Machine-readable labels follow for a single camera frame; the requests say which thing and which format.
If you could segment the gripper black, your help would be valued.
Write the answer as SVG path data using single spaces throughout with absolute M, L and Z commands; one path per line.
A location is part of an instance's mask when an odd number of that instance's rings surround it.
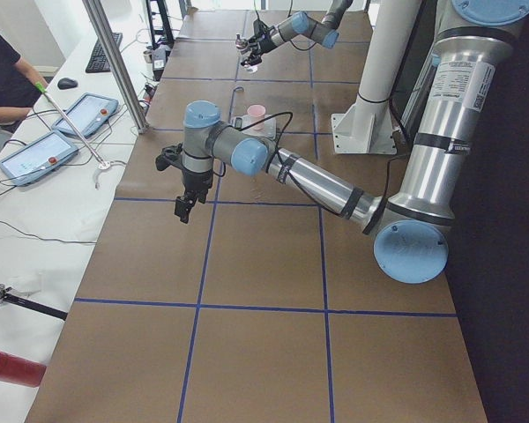
M 273 51 L 277 45 L 268 33 L 256 34 L 250 38 L 251 54 L 261 56 Z
M 204 204 L 206 202 L 208 191 L 213 183 L 213 171 L 199 173 L 184 169 L 182 174 L 184 194 L 175 200 L 175 216 L 183 224 L 188 224 L 194 203 Z

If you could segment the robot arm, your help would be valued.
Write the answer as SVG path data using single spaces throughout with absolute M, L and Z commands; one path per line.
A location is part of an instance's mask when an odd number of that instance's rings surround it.
M 298 11 L 275 26 L 257 14 L 254 35 L 236 35 L 240 65 L 254 71 L 264 54 L 304 36 L 326 48 L 339 38 L 339 25 L 353 1 L 333 1 L 321 22 Z M 331 116 L 337 154 L 393 155 L 391 91 L 404 57 L 421 1 L 382 1 L 376 29 L 355 103 Z M 279 138 L 249 134 L 220 119 L 220 108 L 206 100 L 191 102 L 184 112 L 184 139 L 155 159 L 159 171 L 180 169 L 184 194 L 175 200 L 175 215 L 189 222 L 190 211 L 205 203 L 214 177 L 214 160 L 236 172 L 263 171 L 292 185 L 328 212 L 359 224 L 374 239 L 374 257 L 389 277 L 419 284 L 438 276 L 448 261 L 447 233 L 455 216 L 450 200 L 471 138 L 483 109 L 496 66 L 508 58 L 529 15 L 529 1 L 439 1 L 436 35 L 428 51 L 429 90 L 406 173 L 397 194 L 374 197 L 280 148 Z
M 247 49 L 252 55 L 261 56 L 299 35 L 324 48 L 333 48 L 339 38 L 340 22 L 352 3 L 333 1 L 320 21 L 311 18 L 305 11 L 298 11 L 274 26 L 257 19 L 254 22 L 254 35 L 246 40 Z

